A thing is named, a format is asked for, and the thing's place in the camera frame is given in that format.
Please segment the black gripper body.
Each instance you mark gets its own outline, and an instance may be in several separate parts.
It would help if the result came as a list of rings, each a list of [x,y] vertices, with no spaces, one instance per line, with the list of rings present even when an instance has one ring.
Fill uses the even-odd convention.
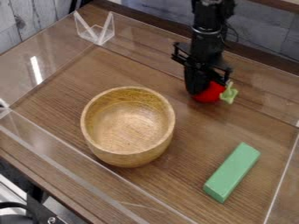
[[[227,84],[232,68],[224,61],[220,52],[216,52],[207,59],[202,59],[192,54],[192,47],[183,42],[174,43],[172,60],[183,65],[183,71],[186,67],[194,67],[198,72],[207,71],[211,75],[211,81],[215,81],[220,85]]]

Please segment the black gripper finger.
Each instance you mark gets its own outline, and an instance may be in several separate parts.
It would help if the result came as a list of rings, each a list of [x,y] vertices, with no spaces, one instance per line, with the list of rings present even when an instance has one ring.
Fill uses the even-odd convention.
[[[202,89],[200,75],[198,73],[198,70],[191,66],[187,66],[184,68],[184,84],[186,89],[191,95],[196,95],[200,92]]]
[[[202,93],[210,86],[211,74],[207,71],[199,71],[199,92]]]

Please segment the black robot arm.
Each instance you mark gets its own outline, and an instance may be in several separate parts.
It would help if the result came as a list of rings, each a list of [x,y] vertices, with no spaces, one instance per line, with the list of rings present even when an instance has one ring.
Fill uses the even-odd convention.
[[[202,94],[212,82],[224,87],[230,80],[232,67],[223,58],[223,51],[235,7],[235,0],[191,0],[191,43],[172,44],[172,60],[183,65],[190,95]]]

